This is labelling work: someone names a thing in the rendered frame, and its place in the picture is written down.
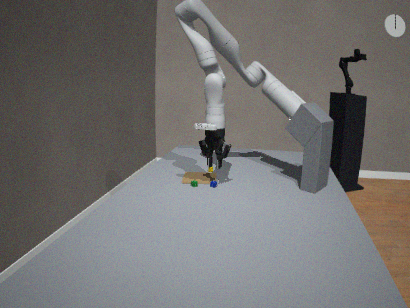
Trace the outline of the tan square mat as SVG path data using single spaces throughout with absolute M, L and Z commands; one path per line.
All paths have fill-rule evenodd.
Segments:
M 191 184 L 191 181 L 197 181 L 198 184 L 210 184 L 216 181 L 216 173 L 210 172 L 185 172 L 181 183 Z

